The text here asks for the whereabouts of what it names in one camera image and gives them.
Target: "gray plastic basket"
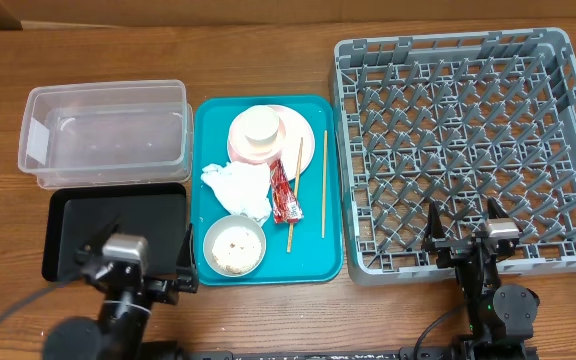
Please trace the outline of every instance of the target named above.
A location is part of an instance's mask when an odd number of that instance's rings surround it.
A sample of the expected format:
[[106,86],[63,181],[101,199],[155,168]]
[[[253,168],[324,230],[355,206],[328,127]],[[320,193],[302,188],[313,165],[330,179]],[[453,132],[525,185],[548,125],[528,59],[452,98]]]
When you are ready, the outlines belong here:
[[446,234],[488,197],[523,228],[499,271],[576,271],[576,59],[565,32],[344,40],[333,99],[348,267],[362,285],[437,281],[420,249],[429,200]]

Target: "teal tray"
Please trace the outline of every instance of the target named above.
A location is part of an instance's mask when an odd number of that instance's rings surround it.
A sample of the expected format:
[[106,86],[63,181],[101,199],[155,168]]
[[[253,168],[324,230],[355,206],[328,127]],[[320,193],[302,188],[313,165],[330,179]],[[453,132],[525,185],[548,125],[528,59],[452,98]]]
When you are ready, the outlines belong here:
[[[315,133],[315,155],[301,174],[299,203],[304,219],[295,225],[292,252],[286,253],[288,225],[266,221],[266,255],[252,273],[228,278],[206,263],[203,241],[208,228],[228,215],[212,189],[202,183],[202,169],[209,164],[226,165],[226,144],[230,123],[253,105],[284,105],[308,120]],[[321,238],[321,190],[324,129],[328,130],[326,175],[326,235]],[[195,257],[199,280],[204,285],[258,285],[322,282],[333,279],[343,265],[342,218],[339,172],[335,146],[335,125],[330,104],[316,95],[216,98],[197,110],[192,174],[191,222],[195,227]]]

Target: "chopstick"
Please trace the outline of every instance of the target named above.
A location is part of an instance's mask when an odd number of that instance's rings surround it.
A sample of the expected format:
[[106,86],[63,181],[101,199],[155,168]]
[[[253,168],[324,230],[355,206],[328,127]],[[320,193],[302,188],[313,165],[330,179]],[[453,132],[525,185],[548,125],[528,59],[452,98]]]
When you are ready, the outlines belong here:
[[[304,147],[304,138],[301,138],[301,142],[299,142],[299,157],[297,159],[297,173],[295,174],[295,200],[297,200],[297,194],[299,193],[299,177],[301,175],[301,150]],[[295,224],[290,224],[290,229],[288,230],[288,247],[286,248],[286,252],[290,253],[292,250],[292,234],[295,229]]]
[[321,190],[321,238],[326,236],[326,160],[328,159],[328,130],[324,130],[324,184]]

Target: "crumpled napkin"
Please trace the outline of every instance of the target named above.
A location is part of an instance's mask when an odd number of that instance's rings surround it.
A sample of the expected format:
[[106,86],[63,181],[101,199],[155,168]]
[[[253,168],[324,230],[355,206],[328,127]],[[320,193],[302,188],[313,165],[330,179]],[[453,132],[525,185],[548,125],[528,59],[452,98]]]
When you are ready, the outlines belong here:
[[201,181],[210,186],[219,203],[232,215],[243,215],[262,226],[270,217],[270,167],[235,161],[226,167],[210,164]]

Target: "red snack wrapper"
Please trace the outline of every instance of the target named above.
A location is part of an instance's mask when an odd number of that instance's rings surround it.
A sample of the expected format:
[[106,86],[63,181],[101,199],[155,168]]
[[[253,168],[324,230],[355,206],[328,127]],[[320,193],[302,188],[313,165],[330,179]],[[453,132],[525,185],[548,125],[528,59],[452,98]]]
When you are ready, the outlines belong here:
[[270,186],[272,187],[272,212],[275,224],[294,224],[303,219],[299,202],[290,188],[281,159],[270,164]]

